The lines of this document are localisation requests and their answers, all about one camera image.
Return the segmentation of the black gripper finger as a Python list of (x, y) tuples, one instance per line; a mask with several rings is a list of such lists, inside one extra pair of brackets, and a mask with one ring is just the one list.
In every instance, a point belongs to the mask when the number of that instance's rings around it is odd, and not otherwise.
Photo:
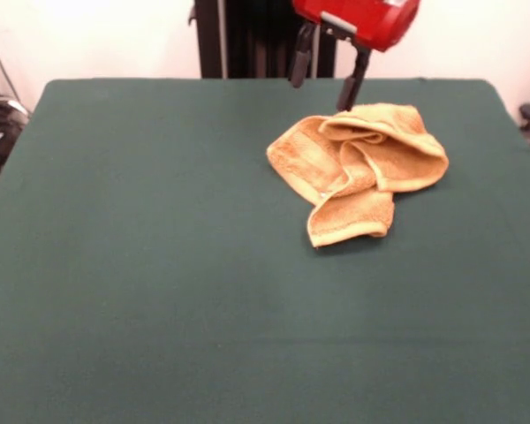
[(344, 80), (337, 100), (337, 110), (351, 110), (365, 79), (372, 50), (369, 47), (355, 45), (356, 57), (352, 73)]
[(305, 22), (297, 35), (289, 69), (289, 81), (294, 88), (317, 77), (318, 48), (319, 27), (314, 22)]

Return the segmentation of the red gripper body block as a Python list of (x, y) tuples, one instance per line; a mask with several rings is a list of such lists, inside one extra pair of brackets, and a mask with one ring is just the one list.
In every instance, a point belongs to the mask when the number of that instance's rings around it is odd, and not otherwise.
[(384, 52), (400, 42), (419, 0), (293, 0), (295, 12), (339, 40)]

